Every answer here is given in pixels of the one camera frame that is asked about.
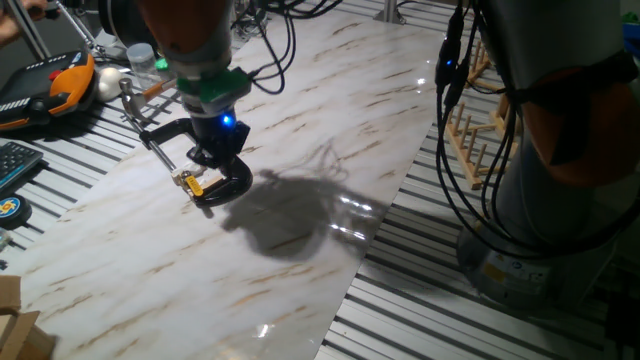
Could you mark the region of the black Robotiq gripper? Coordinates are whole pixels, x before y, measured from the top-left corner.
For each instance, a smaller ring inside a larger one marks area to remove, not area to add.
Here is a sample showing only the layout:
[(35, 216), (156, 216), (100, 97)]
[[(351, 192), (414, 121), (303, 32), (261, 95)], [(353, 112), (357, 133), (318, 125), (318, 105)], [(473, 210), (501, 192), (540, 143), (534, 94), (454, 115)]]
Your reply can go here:
[(217, 166), (222, 174), (238, 174), (239, 160), (235, 155), (242, 151), (250, 127), (237, 119), (235, 111), (225, 110), (214, 116), (193, 117), (192, 126), (199, 145), (192, 147), (187, 157), (195, 164), (212, 168), (213, 155), (222, 158)]

